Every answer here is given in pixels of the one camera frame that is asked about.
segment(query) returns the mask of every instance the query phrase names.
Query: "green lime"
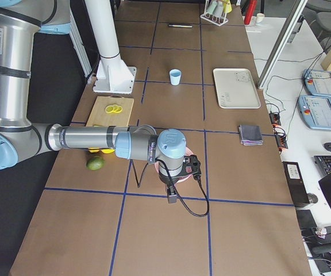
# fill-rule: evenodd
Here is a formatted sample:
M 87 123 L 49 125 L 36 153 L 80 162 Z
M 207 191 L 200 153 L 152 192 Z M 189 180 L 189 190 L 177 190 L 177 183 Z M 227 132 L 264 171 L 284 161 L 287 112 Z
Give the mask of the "green lime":
M 96 171 L 104 166 L 104 159 L 99 155 L 95 155 L 86 162 L 86 167 L 89 170 Z

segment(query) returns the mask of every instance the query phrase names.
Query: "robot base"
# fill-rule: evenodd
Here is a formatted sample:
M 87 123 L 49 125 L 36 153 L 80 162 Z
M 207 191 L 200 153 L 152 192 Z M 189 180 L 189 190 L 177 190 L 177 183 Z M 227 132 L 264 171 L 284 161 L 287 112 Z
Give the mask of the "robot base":
M 97 81 L 94 85 L 94 92 L 97 93 L 113 93 L 113 94 L 131 94 L 133 85 L 134 85 L 134 79 L 136 76 L 136 67 L 128 67 L 125 65 L 125 63 L 122 61 L 122 68 L 124 74 L 121 74 L 120 72 L 116 72 L 116 74 L 112 74 L 115 76 L 127 76 L 127 78 L 123 78 L 121 80 L 113 81 L 111 77 L 110 67 L 108 68 L 108 75 L 106 76 L 105 70 L 103 67 L 103 63 L 99 63 L 98 72 L 97 72 Z

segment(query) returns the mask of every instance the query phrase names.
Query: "blue tape grid line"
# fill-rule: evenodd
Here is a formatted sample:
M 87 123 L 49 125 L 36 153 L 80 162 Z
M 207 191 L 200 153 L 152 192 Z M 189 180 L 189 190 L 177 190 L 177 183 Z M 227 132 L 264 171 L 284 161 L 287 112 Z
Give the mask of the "blue tape grid line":
M 139 23 L 156 23 L 156 21 L 139 21 L 139 20 L 130 20 L 130 19 L 116 19 L 115 21 L 118 21 L 118 22 L 139 22 Z M 158 23 L 166 23 L 166 24 L 169 24 L 169 22 L 165 22 L 165 21 L 159 21 Z M 190 23 L 191 25 L 210 25 L 208 23 Z M 235 24 L 228 24 L 228 25 L 222 25 L 222 26 L 219 26 L 219 28 L 226 28 L 226 27 L 229 27 L 229 26 L 234 26 L 234 27 L 244 27 L 245 25 L 235 25 Z
M 176 50 L 185 50 L 185 51 L 200 51 L 201 53 L 201 77 L 202 77 L 202 83 L 181 83 L 184 85 L 202 85 L 202 105 L 203 105 L 203 120 L 205 121 L 206 118 L 206 111 L 205 111 L 205 89 L 204 86 L 213 86 L 213 85 L 208 85 L 204 84 L 204 74 L 203 74 L 203 48 L 202 48 L 202 23 L 201 19 L 199 19 L 199 24 L 194 24 L 194 25 L 199 25 L 200 28 L 200 49 L 178 49 L 178 48 L 162 48 L 162 47 L 154 47 L 154 41 L 155 41 L 155 33 L 156 33 L 156 27 L 158 23 L 158 18 L 159 18 L 159 13 L 160 13 L 160 5 L 159 3 L 159 8 L 157 12 L 157 20 L 155 22 L 155 28 L 154 28 L 154 33 L 153 33 L 153 39 L 152 39 L 152 45 L 151 47 L 137 47 L 137 46 L 121 46 L 121 47 L 126 47 L 126 48 L 148 48 L 150 49 L 150 54 L 152 54 L 153 49 L 176 49 Z M 129 21 L 129 22 L 139 22 L 139 21 L 133 21 L 133 20 L 119 20 L 119 21 Z M 143 88 L 143 94 L 141 97 L 141 104 L 143 104 L 144 97 L 145 97 L 145 87 L 148 82 L 153 82 L 153 83 L 169 83 L 169 82 L 157 82 L 157 81 L 148 81 L 148 73 L 149 73 L 149 67 L 147 68 L 147 73 L 145 76 L 145 81 L 141 80 L 136 80 L 136 82 L 144 82 L 144 88 Z M 83 124 L 85 125 L 84 122 L 75 122 L 72 121 L 71 123 L 73 124 Z M 183 131 L 198 131 L 198 132 L 203 132 L 204 135 L 204 146 L 205 146 L 205 177 L 206 177 L 206 194 L 209 197 L 209 178 L 208 178 L 208 164 L 207 164 L 207 142 L 206 142 L 206 134 L 209 133 L 231 133 L 231 134 L 238 134 L 238 132 L 228 132 L 228 131 L 209 131 L 209 130 L 197 130 L 197 129 L 180 129 Z M 120 234 L 120 228 L 121 228 L 121 222 L 122 222 L 122 216 L 124 213 L 124 206 L 125 206 L 125 200 L 126 196 L 138 196 L 138 197 L 153 197 L 153 198 L 167 198 L 166 195 L 156 195 L 156 194 L 138 194 L 138 193 L 127 193 L 127 188 L 128 188 L 128 182 L 129 182 L 129 176 L 130 176 L 130 170 L 131 170 L 131 163 L 129 163 L 129 168 L 128 168 L 128 173 L 126 177 L 126 184 L 125 184 L 125 190 L 123 193 L 121 192 L 116 192 L 116 191 L 100 191 L 100 190 L 82 190 L 82 189 L 65 189 L 65 188 L 54 188 L 54 187 L 45 187 L 44 190 L 56 190 L 56 191 L 74 191 L 74 192 L 82 192 L 82 193 L 101 193 L 101 194 L 115 194 L 119 196 L 123 196 L 122 199 L 122 204 L 121 204 L 121 210 L 120 210 L 120 216 L 118 218 L 118 225 L 117 225 L 117 231 L 116 231 L 116 238 L 114 241 L 114 246 L 113 246 L 113 252 L 112 252 L 112 258 L 111 258 L 111 264 L 110 264 L 110 270 L 109 270 L 109 276 L 112 275 L 113 273 L 113 266 L 114 266 L 114 260 L 116 257 L 116 249 L 117 249 L 117 243 L 118 243 L 118 237 Z M 183 197 L 185 200 L 200 200 L 204 201 L 204 198 L 194 198 L 194 197 Z M 272 206 L 293 206 L 293 204 L 279 204 L 279 203 L 271 203 L 271 202 L 253 202 L 253 201 L 238 201 L 238 200 L 221 200 L 221 199 L 212 199 L 209 198 L 210 202 L 224 202 L 224 203 L 236 203 L 236 204 L 255 204 L 255 205 L 272 205 Z M 210 214 L 207 216 L 207 234 L 208 234 L 208 246 L 209 246 L 209 274 L 210 276 L 213 275 L 213 257 L 212 257 L 212 252 L 211 252 L 211 225 L 210 225 Z
M 76 193 L 95 193 L 95 194 L 116 194 L 119 196 L 132 196 L 132 197 L 152 197 L 152 198 L 167 198 L 166 195 L 161 194 L 139 194 L 139 193 L 123 193 L 120 191 L 101 191 L 101 190 L 83 190 L 83 189 L 70 189 L 70 188 L 56 188 L 56 187 L 45 187 L 44 190 L 50 191 L 73 191 Z M 204 201 L 204 198 L 198 197 L 183 197 L 185 200 L 196 200 Z M 268 205 L 268 206 L 285 206 L 294 207 L 293 204 L 289 203 L 274 203 L 274 202 L 259 202 L 259 201 L 243 201 L 243 200 L 223 200 L 218 198 L 209 198 L 210 202 L 223 202 L 223 203 L 236 203 L 236 204 L 251 204 L 251 205 Z
M 137 120 L 137 125 L 129 125 L 129 127 L 138 127 L 140 120 Z M 85 122 L 71 122 L 72 124 L 85 125 Z M 153 126 L 155 129 L 166 130 L 168 128 L 160 128 Z M 179 131 L 196 131 L 196 132 L 206 132 L 206 133 L 228 133 L 228 134 L 240 134 L 238 131 L 212 131 L 210 129 L 188 129 L 188 128 L 176 128 Z M 274 137 L 274 134 L 261 134 L 262 136 Z
M 203 112 L 203 120 L 205 121 L 206 118 L 206 111 L 205 111 L 205 91 L 204 91 L 204 66 L 203 66 L 203 57 L 202 57 L 202 31 L 201 31 L 201 18 L 199 17 L 200 22 L 200 59 L 201 59 L 201 84 L 202 84 L 202 112 Z
M 158 18 L 159 18 L 159 13 L 160 13 L 160 6 L 161 6 L 161 2 L 159 3 L 158 13 L 157 13 L 157 15 L 156 15 L 156 22 L 155 22 L 155 27 L 154 27 L 153 40 L 152 40 L 152 48 L 150 49 L 150 54 L 152 54 L 152 52 L 153 52 L 154 40 L 155 40 L 155 32 L 156 32 L 156 26 L 158 25 Z
M 126 185 L 125 185 L 124 195 L 123 195 L 122 204 L 121 204 L 120 217 L 118 218 L 116 238 L 114 240 L 114 246 L 113 246 L 113 252 L 112 252 L 112 259 L 110 261 L 109 276 L 112 275 L 114 258 L 116 257 L 117 242 L 118 242 L 118 236 L 120 234 L 120 228 L 121 228 L 121 222 L 122 222 L 122 215 L 124 213 L 125 200 L 126 200 L 126 192 L 127 192 L 127 187 L 128 187 L 128 183 L 129 183 L 129 176 L 130 176 L 130 169 L 131 169 L 131 162 L 129 163 L 129 168 L 128 168 L 128 171 L 127 171 Z
M 147 74 L 145 75 L 145 82 L 144 82 L 143 94 L 141 96 L 141 101 L 140 101 L 141 104 L 143 104 L 143 102 L 144 102 L 145 88 L 146 88 L 147 83 L 148 83 L 148 74 L 149 74 L 149 67 L 147 68 Z
M 206 132 L 204 131 L 204 154 L 205 154 L 205 180 L 206 180 L 206 195 L 209 198 L 209 167 L 207 163 L 207 142 Z M 210 212 L 207 215 L 207 241 L 209 245 L 209 273 L 213 275 L 213 256 L 211 254 L 211 226 L 210 226 Z

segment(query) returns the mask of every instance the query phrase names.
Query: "wooden cutting board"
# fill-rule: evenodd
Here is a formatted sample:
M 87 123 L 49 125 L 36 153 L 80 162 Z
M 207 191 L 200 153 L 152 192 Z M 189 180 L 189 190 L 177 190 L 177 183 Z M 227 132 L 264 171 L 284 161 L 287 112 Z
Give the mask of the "wooden cutting board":
M 106 113 L 105 108 L 109 105 L 122 106 L 121 113 Z M 130 121 L 133 99 L 121 97 L 104 97 L 98 96 L 91 110 L 86 126 L 108 127 L 114 125 L 117 127 L 127 127 Z

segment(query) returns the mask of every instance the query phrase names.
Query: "white pole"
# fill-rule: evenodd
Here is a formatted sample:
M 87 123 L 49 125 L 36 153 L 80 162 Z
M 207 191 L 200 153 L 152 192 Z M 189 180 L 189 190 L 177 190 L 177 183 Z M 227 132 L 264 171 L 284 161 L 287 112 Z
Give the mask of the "white pole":
M 121 60 L 109 0 L 85 0 L 85 4 L 101 55 L 94 91 L 131 93 L 136 68 Z
M 286 19 L 282 30 L 276 42 L 273 46 L 273 50 L 270 53 L 270 56 L 267 60 L 267 64 L 265 65 L 263 72 L 261 73 L 259 82 L 257 83 L 257 87 L 259 89 L 263 89 L 264 85 L 273 70 L 275 63 L 278 61 L 279 55 L 282 53 L 284 46 L 287 44 L 287 40 L 290 37 L 299 16 L 301 15 L 303 8 L 305 7 L 307 0 L 296 0 L 293 4 L 292 11 Z

